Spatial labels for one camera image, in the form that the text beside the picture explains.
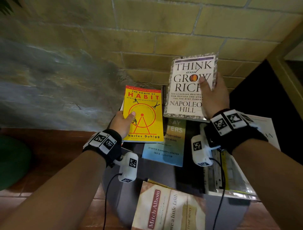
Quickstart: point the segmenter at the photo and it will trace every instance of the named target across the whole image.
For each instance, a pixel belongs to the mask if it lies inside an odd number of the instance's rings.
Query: book cover
[[[164,138],[161,105],[161,90],[126,86],[123,116],[126,118],[133,111],[136,112],[136,116],[131,123],[129,134],[123,140],[162,142]]]
[[[132,230],[204,230],[205,200],[143,182]]]
[[[168,119],[162,143],[146,143],[142,158],[175,166],[183,166],[186,120]]]
[[[205,77],[213,89],[216,83],[217,61],[215,53],[173,60],[163,116],[206,121],[202,111],[199,78]]]

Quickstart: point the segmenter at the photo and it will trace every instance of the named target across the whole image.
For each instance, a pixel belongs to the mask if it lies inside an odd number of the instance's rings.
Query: black cable
[[[107,192],[108,192],[108,188],[109,185],[111,184],[112,180],[116,177],[116,176],[121,176],[122,173],[118,173],[116,175],[114,175],[111,180],[109,181],[107,188],[106,188],[106,193],[105,193],[105,205],[104,205],[104,224],[103,224],[103,230],[105,229],[105,222],[106,222],[106,201],[107,201]]]
[[[221,170],[222,170],[222,178],[223,178],[223,181],[222,181],[222,185],[223,185],[223,193],[222,193],[222,197],[221,197],[221,200],[220,200],[220,204],[219,204],[219,207],[218,207],[218,211],[217,211],[217,214],[216,214],[216,217],[215,217],[215,221],[214,221],[214,226],[212,227],[213,230],[215,230],[215,226],[216,226],[216,222],[217,222],[217,218],[218,218],[218,215],[219,215],[219,211],[220,211],[220,208],[221,208],[221,205],[222,205],[222,201],[223,201],[223,197],[224,197],[224,193],[225,193],[225,174],[224,174],[224,170],[223,170],[223,167],[222,165],[214,158],[209,158],[210,160],[213,160],[215,162],[218,163],[218,165],[220,165],[221,167]]]

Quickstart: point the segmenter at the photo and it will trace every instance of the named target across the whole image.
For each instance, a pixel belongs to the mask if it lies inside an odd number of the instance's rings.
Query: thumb
[[[200,77],[199,78],[199,83],[200,83],[200,89],[201,89],[201,92],[202,92],[202,96],[205,96],[206,94],[211,92],[211,89],[210,89],[205,77]]]
[[[131,112],[131,113],[127,116],[126,120],[127,120],[129,123],[131,123],[131,122],[134,120],[135,115],[136,115],[136,112],[135,112],[135,111]]]

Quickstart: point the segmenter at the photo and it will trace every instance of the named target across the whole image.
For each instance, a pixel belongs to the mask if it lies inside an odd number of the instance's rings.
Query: black wristband
[[[236,110],[225,109],[216,113],[205,133],[211,136],[208,140],[221,145],[230,154],[248,139],[268,141],[249,117]]]
[[[112,129],[106,129],[103,132],[95,133],[89,141],[83,146],[83,151],[92,150],[101,155],[106,166],[121,156],[122,138],[119,133]]]

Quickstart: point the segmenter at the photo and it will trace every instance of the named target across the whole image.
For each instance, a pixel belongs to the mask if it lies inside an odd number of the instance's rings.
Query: right hand
[[[204,77],[199,78],[202,92],[202,106],[206,116],[211,119],[217,112],[229,109],[229,94],[222,75],[217,73],[217,84],[212,91]]]

